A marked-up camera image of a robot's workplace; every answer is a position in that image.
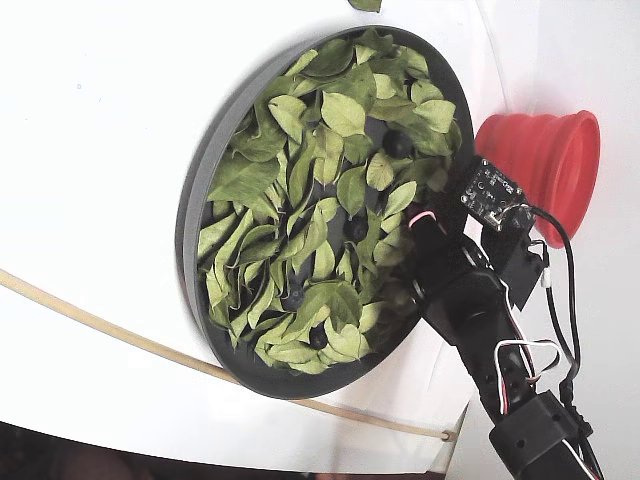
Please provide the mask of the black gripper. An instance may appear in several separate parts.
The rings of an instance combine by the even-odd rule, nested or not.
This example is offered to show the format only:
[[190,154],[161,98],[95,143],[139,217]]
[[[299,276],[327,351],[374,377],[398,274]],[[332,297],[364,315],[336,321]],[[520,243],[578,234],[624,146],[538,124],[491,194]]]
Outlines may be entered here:
[[456,158],[441,192],[440,222],[431,210],[408,223],[417,247],[414,288],[423,318],[457,345],[464,331],[487,316],[506,314],[505,288],[478,245],[462,234],[468,215],[461,197],[475,171],[475,156]]

